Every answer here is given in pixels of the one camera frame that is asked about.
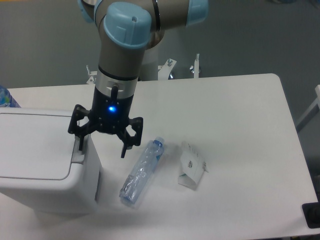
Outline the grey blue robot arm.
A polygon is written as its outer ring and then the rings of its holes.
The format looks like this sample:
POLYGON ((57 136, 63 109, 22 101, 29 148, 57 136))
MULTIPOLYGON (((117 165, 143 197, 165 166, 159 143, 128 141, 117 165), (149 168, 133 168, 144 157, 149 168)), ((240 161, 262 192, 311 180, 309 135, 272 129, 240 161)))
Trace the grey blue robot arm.
POLYGON ((123 151, 141 144, 143 118, 129 113, 152 34, 203 22, 206 0, 80 0, 83 18, 94 23, 101 48, 91 109, 74 107, 68 132, 84 147, 93 132, 116 135, 123 151))

